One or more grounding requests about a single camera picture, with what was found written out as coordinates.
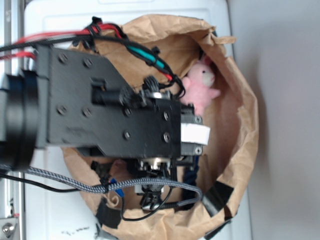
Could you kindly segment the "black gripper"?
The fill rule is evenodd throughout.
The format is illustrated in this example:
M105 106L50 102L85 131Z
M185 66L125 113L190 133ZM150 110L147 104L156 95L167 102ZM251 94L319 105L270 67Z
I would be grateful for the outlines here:
M37 148L74 147L84 156L129 160L137 177L107 190L141 186L146 210L201 200L193 183L177 181L177 167L193 167L208 143L207 137L187 139L189 129L210 132L192 105L160 92L151 77L133 90L103 56L42 45L36 51Z

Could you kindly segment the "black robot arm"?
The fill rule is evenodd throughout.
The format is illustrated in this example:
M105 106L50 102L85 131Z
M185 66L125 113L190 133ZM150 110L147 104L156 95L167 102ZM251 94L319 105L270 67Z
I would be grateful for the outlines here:
M138 176L119 183L87 186L87 193L141 186L141 206L179 208L202 191L177 181L177 166L193 166L204 143L183 138L183 127L202 128L191 105L183 105L150 75L133 89L100 55L39 45L35 68L6 75L0 87L0 167L56 181L61 176L34 169L35 149L75 148L85 157L131 161Z

